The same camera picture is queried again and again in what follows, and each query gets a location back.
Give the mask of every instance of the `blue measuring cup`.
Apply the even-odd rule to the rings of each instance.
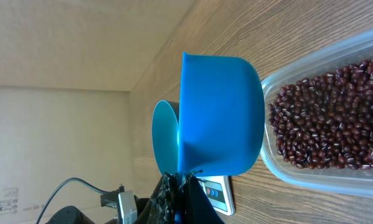
[[[261,81],[244,59],[183,55],[178,172],[239,175],[253,166],[263,141]]]

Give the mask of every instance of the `black device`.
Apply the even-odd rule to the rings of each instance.
[[[41,211],[37,224],[39,223],[42,215],[45,212],[48,204],[55,196],[55,194],[62,188],[66,183],[70,181],[78,181],[92,190],[98,192],[100,195],[100,203],[102,207],[110,207],[116,209],[117,216],[111,220],[108,220],[106,224],[147,224],[147,223],[193,223],[193,224],[222,224],[223,221],[218,217],[213,206],[211,205],[209,199],[207,198],[203,188],[201,187],[199,180],[193,175],[186,176],[179,175],[176,177],[178,184],[182,182],[181,187],[176,191],[169,191],[166,188],[165,183],[167,183],[165,174],[161,177],[155,190],[153,191],[150,198],[138,198],[133,195],[132,190],[125,191],[123,186],[112,192],[107,192],[100,190],[84,180],[78,178],[70,178],[60,184],[53,194],[49,197],[45,207]],[[163,200],[168,200],[173,202],[171,205],[171,211],[159,211],[157,208],[168,208]],[[163,214],[172,213],[173,220],[165,220],[165,215],[158,215],[158,212]],[[89,219],[85,214],[83,214],[79,209],[74,206],[68,206],[51,217],[47,224],[94,224],[94,222]]]

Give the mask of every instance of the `red bean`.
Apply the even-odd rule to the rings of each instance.
[[[373,168],[373,60],[282,86],[268,110],[277,153],[291,165]]]

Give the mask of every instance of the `cardboard box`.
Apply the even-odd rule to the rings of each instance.
[[[35,223],[55,188],[79,177],[132,190],[128,93],[0,86],[0,224]],[[64,186],[44,220],[74,205],[96,223],[116,212],[78,182]]]

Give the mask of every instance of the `wood grain surface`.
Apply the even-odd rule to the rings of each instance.
[[[249,61],[264,79],[292,61],[373,28],[373,1],[196,1],[131,91],[136,193],[160,174],[151,146],[158,100],[179,101],[182,53]],[[276,178],[259,158],[232,177],[235,214],[226,223],[373,223],[373,198],[310,190]]]

